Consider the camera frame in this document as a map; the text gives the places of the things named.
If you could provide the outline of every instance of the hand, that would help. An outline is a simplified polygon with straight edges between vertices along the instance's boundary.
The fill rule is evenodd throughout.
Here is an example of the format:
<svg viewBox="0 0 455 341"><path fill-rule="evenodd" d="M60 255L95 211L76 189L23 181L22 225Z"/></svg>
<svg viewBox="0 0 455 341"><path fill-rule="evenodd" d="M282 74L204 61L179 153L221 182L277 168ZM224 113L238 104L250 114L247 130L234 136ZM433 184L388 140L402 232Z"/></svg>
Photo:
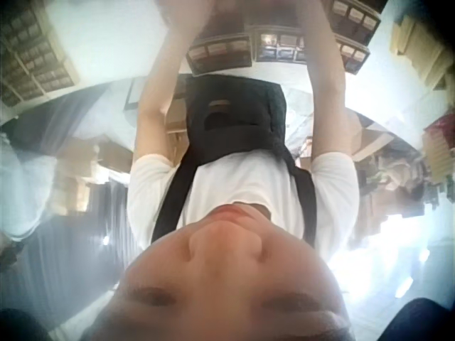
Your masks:
<svg viewBox="0 0 455 341"><path fill-rule="evenodd" d="M214 0L157 0L170 29L194 39L207 24Z"/></svg>

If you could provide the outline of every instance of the shirt sleeve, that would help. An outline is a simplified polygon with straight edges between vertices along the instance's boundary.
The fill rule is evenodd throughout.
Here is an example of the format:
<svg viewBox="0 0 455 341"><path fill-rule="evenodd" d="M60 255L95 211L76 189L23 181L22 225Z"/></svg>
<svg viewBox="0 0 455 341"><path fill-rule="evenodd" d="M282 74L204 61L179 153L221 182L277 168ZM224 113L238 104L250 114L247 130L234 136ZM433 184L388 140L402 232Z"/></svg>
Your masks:
<svg viewBox="0 0 455 341"><path fill-rule="evenodd" d="M164 156L151 154L137 160L131 169L127 213L138 245L150 245L161 202L176 168Z"/></svg>
<svg viewBox="0 0 455 341"><path fill-rule="evenodd" d="M328 261L347 244L357 220L357 172L346 154L326 153L313 161L311 173L316 189L316 250Z"/></svg>

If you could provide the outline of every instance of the nose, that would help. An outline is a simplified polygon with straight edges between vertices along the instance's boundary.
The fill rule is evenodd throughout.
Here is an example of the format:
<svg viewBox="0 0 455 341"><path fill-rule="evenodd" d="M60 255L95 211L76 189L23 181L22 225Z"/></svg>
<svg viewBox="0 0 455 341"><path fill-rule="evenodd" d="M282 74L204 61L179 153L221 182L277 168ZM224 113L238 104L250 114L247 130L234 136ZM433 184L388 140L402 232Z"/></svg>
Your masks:
<svg viewBox="0 0 455 341"><path fill-rule="evenodd" d="M257 234L226 221L204 226L191 236L189 247L195 269L210 280L247 275L263 251Z"/></svg>

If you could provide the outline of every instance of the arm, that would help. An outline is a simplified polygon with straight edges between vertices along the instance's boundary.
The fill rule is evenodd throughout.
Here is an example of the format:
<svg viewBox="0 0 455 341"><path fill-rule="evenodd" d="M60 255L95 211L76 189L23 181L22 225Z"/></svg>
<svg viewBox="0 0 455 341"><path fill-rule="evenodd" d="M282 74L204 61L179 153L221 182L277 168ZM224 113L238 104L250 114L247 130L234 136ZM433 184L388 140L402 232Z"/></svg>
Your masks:
<svg viewBox="0 0 455 341"><path fill-rule="evenodd" d="M170 159L166 114L172 103L178 71L212 9L211 0L161 2L169 17L170 29L139 100L134 161L148 154Z"/></svg>
<svg viewBox="0 0 455 341"><path fill-rule="evenodd" d="M308 72L314 96L311 158L338 151L351 154L345 108L346 77L340 51L320 0L299 1Z"/></svg>

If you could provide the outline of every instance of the white t-shirt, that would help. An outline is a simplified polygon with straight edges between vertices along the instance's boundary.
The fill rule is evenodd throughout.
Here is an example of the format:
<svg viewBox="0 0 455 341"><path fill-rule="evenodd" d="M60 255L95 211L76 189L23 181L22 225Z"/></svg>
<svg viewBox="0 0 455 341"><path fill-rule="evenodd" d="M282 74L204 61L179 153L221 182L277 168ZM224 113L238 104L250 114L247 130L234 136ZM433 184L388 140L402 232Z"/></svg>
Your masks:
<svg viewBox="0 0 455 341"><path fill-rule="evenodd" d="M140 158L132 167L128 217L143 249L150 245L161 202L176 168L160 155ZM316 188L316 250L325 259L343 247L358 214L359 190L353 161L327 153L311 167ZM272 222L295 237L304 235L304 216L294 178L286 164L266 151L235 153L201 166L186 198L177 228L204 218L217 206L244 202L265 206Z"/></svg>

